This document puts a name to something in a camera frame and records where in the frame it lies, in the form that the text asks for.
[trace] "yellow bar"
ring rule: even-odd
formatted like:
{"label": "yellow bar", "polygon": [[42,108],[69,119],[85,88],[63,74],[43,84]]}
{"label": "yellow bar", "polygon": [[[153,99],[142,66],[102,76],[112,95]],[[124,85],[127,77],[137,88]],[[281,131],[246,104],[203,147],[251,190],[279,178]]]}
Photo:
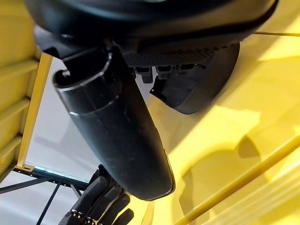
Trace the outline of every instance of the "yellow bar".
{"label": "yellow bar", "polygon": [[22,138],[20,136],[15,137],[8,145],[0,150],[0,158],[4,159],[9,153],[11,153],[18,144],[21,143]]}
{"label": "yellow bar", "polygon": [[23,109],[29,106],[29,99],[22,99],[21,101],[13,104],[8,109],[0,112],[0,123],[7,121],[9,118],[13,117]]}
{"label": "yellow bar", "polygon": [[253,167],[246,174],[240,176],[235,182],[231,183],[225,187],[220,192],[217,192],[207,201],[197,205],[193,210],[191,210],[185,217],[181,218],[174,225],[187,225],[200,217],[203,213],[207,212],[221,201],[231,196],[233,193],[237,192],[239,189],[253,181],[255,178],[263,174],[266,170],[270,169],[273,165],[277,164],[283,158],[291,154],[294,150],[300,147],[300,137],[297,136],[291,141],[283,144],[276,152],[276,154],[270,156],[267,160],[263,161],[261,164]]}
{"label": "yellow bar", "polygon": [[51,56],[47,54],[42,54],[41,61],[37,69],[37,77],[33,88],[24,134],[20,146],[20,153],[17,165],[21,167],[23,167],[26,160],[29,143],[31,141],[33,128],[38,115],[38,109],[42,100],[45,83],[51,66],[51,61]]}
{"label": "yellow bar", "polygon": [[38,62],[28,60],[16,64],[12,64],[0,69],[0,83],[7,79],[11,79],[17,75],[22,75],[38,68]]}

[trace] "black plastic housing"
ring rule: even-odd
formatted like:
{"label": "black plastic housing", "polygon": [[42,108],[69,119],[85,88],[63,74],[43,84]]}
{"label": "black plastic housing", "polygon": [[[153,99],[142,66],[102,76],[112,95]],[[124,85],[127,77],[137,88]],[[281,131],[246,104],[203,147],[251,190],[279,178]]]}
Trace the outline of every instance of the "black plastic housing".
{"label": "black plastic housing", "polygon": [[157,129],[121,54],[82,80],[59,71],[53,83],[72,120],[109,174],[143,200],[170,194],[174,178]]}

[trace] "yellow surface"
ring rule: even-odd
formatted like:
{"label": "yellow surface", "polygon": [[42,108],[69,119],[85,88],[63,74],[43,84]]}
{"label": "yellow surface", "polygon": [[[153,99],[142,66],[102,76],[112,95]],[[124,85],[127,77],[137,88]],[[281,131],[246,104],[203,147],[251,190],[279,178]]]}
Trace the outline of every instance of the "yellow surface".
{"label": "yellow surface", "polygon": [[300,1],[280,0],[274,15],[258,31],[300,35]]}
{"label": "yellow surface", "polygon": [[0,181],[23,165],[51,63],[35,59],[32,30],[23,0],[0,0]]}
{"label": "yellow surface", "polygon": [[[284,172],[279,165],[288,169],[299,162],[299,157],[280,161],[300,145],[299,71],[300,37],[252,35],[242,42],[232,77],[209,109],[182,115],[151,97],[148,107],[169,154],[177,188],[148,207],[143,202],[134,208],[138,216],[132,224],[141,224],[142,219],[143,225],[188,224],[197,216],[191,225],[244,224],[238,220],[243,218],[239,207],[231,214],[226,210],[262,187],[267,193],[274,177],[287,180],[279,176]],[[272,224],[266,221],[256,222]]]}

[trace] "black metal rod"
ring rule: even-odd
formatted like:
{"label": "black metal rod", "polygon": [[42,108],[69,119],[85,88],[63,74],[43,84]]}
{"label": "black metal rod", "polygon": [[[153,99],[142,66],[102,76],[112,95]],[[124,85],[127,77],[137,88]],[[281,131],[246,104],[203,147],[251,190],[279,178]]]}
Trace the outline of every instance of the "black metal rod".
{"label": "black metal rod", "polygon": [[34,168],[33,171],[26,171],[26,170],[22,170],[19,168],[15,168],[14,171],[19,172],[24,175],[27,175],[27,176],[35,177],[35,178],[48,178],[49,182],[51,182],[51,183],[52,182],[55,182],[55,183],[60,182],[61,185],[66,185],[66,187],[69,187],[69,188],[71,187],[70,184],[73,184],[81,191],[84,191],[89,185],[88,182],[73,179],[73,178],[66,177],[66,176],[63,176],[60,174],[55,174],[55,173],[45,171],[42,169],[38,169],[38,168]]}
{"label": "black metal rod", "polygon": [[38,219],[37,225],[40,225],[42,223],[42,221],[43,221],[43,219],[44,219],[44,217],[46,215],[46,212],[48,211],[48,209],[49,209],[49,207],[51,205],[51,202],[52,202],[53,198],[55,197],[55,195],[56,195],[57,190],[58,190],[59,187],[60,187],[60,182],[56,185],[56,188],[54,189],[52,195],[50,196],[50,198],[49,198],[49,200],[47,202],[47,205],[45,206],[45,208],[44,208],[41,216]]}
{"label": "black metal rod", "polygon": [[38,179],[22,182],[22,183],[19,183],[19,184],[13,184],[13,185],[10,185],[10,186],[2,187],[2,188],[0,188],[0,194],[7,193],[7,192],[10,192],[10,191],[15,191],[15,190],[18,190],[18,189],[21,189],[21,188],[26,188],[26,187],[29,187],[29,186],[32,186],[32,185],[40,184],[40,183],[46,182],[48,180],[49,180],[48,178],[38,178]]}
{"label": "black metal rod", "polygon": [[80,190],[79,190],[77,187],[75,187],[73,184],[71,184],[71,188],[72,188],[72,190],[74,191],[75,195],[76,195],[78,198],[80,198],[80,196],[82,195],[81,192],[80,192]]}

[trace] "black mechanical arm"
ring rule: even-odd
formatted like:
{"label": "black mechanical arm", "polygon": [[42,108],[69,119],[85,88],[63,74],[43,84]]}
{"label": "black mechanical arm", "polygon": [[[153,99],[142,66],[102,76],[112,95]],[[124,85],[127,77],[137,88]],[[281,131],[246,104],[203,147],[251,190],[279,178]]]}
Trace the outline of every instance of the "black mechanical arm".
{"label": "black mechanical arm", "polygon": [[70,117],[118,185],[151,201],[175,182],[135,74],[152,83],[155,67],[151,94],[180,113],[203,109],[278,0],[25,2],[38,46],[67,67],[53,84]]}

